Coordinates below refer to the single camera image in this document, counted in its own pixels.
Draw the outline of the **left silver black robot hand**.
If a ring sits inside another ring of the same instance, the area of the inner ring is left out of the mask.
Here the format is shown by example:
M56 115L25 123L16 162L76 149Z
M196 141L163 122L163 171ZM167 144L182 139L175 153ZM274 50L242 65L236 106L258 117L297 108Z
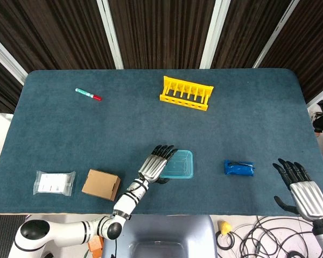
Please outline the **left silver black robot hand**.
M158 145L146 158L138 171L139 178L146 180L148 184L165 184L169 179L160 178L165 166L171 157L178 151L173 145Z

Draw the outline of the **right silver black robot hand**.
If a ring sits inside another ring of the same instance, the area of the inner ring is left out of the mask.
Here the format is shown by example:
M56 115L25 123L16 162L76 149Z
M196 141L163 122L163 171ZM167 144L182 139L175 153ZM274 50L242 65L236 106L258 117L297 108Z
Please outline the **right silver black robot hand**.
M278 196L274 196L277 205L307 221L323 219L323 193L306 169L298 162L283 159L278 159L278 162L272 165L280 174L295 205L287 205Z

